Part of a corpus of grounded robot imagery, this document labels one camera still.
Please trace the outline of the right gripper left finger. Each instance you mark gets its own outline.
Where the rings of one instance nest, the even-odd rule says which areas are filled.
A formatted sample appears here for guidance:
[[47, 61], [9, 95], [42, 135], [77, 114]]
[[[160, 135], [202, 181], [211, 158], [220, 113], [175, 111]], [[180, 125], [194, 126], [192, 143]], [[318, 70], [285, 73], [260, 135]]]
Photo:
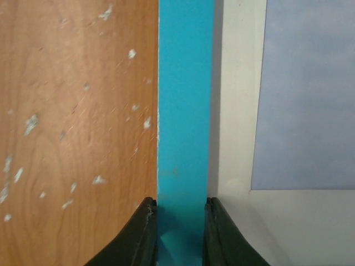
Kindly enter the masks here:
[[157, 204], [146, 197], [114, 239], [86, 265], [157, 265], [157, 245]]

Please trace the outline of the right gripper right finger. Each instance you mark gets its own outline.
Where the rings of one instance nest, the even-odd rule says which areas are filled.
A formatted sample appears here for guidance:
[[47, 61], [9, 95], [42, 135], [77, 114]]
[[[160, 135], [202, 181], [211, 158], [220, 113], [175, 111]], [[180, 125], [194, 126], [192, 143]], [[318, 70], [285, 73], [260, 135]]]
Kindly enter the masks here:
[[269, 265], [242, 235], [217, 197], [205, 205], [203, 265]]

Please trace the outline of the blue picture frame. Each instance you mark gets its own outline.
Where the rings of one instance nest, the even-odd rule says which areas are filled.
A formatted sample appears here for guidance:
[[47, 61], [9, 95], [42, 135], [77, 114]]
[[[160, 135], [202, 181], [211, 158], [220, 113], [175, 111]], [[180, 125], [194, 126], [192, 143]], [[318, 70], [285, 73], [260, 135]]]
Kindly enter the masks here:
[[253, 190], [268, 1], [160, 1], [158, 265], [202, 265], [217, 197], [270, 265], [353, 265], [354, 188]]

